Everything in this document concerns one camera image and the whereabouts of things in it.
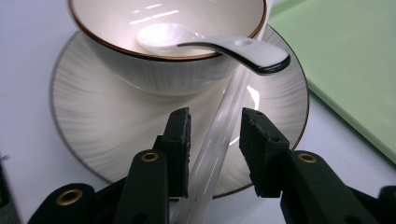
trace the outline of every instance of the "teacup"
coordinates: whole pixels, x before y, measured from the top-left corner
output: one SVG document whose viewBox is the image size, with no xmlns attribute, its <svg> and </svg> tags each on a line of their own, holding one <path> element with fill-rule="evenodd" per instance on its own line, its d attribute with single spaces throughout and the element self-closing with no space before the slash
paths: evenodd
<svg viewBox="0 0 396 224">
<path fill-rule="evenodd" d="M 78 26 L 107 49 L 97 50 L 118 75 L 142 91 L 184 95 L 203 91 L 233 73 L 234 59 L 211 50 L 179 57 L 150 53 L 136 40 L 144 27 L 179 23 L 201 35 L 254 37 L 265 23 L 265 0 L 69 0 Z"/>
</svg>

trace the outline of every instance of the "brass insert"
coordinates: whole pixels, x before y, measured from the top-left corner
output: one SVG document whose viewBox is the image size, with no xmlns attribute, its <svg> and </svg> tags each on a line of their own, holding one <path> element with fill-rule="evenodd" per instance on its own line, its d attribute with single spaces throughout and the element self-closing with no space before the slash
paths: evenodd
<svg viewBox="0 0 396 224">
<path fill-rule="evenodd" d="M 318 161 L 317 158 L 315 158 L 314 156 L 312 156 L 311 154 L 308 154 L 308 153 L 298 154 L 298 159 L 300 159 L 300 161 L 305 161 L 308 163 L 315 163 Z"/>
<path fill-rule="evenodd" d="M 58 196 L 56 203 L 60 206 L 70 205 L 77 202 L 82 197 L 82 194 L 81 189 L 69 189 Z"/>
<path fill-rule="evenodd" d="M 159 156 L 157 153 L 148 152 L 148 153 L 145 153 L 145 154 L 141 157 L 141 159 L 142 159 L 142 161 L 156 161 L 156 160 L 158 160 L 159 157 L 160 157 L 160 156 Z"/>
</svg>

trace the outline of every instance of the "green paper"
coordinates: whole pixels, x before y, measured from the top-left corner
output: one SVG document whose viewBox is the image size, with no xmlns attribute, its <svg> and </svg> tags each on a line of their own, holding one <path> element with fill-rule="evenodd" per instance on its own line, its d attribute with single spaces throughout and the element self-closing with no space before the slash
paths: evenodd
<svg viewBox="0 0 396 224">
<path fill-rule="evenodd" d="M 269 20 L 295 51 L 309 88 L 393 162 L 395 8 L 394 0 L 288 0 Z"/>
</svg>

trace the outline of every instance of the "saucer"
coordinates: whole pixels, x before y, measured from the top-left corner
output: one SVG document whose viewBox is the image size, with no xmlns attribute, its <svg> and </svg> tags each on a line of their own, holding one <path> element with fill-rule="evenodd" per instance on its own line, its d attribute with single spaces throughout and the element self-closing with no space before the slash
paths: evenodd
<svg viewBox="0 0 396 224">
<path fill-rule="evenodd" d="M 270 77 L 252 75 L 243 106 L 268 116 L 294 149 L 308 117 L 309 93 L 304 71 L 290 47 L 271 27 L 267 27 L 264 40 L 285 49 L 291 57 L 290 66 Z M 150 94 L 118 77 L 95 55 L 95 48 L 105 47 L 76 32 L 54 68 L 51 106 L 60 134 L 71 152 L 95 174 L 115 182 L 128 174 L 137 152 L 152 148 L 156 136 L 163 134 L 169 114 L 189 107 L 191 169 L 230 79 L 192 95 Z M 239 129 L 240 118 L 215 196 L 236 192 L 251 183 L 238 147 Z"/>
</svg>

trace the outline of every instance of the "ceramic spoon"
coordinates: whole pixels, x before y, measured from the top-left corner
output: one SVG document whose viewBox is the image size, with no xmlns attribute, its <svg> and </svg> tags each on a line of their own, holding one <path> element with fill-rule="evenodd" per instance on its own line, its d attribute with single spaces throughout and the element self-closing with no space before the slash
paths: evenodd
<svg viewBox="0 0 396 224">
<path fill-rule="evenodd" d="M 143 28 L 138 43 L 161 56 L 183 56 L 192 48 L 209 48 L 235 58 L 255 73 L 265 76 L 290 64 L 289 54 L 272 44 L 243 36 L 202 36 L 176 23 L 158 23 Z"/>
</svg>

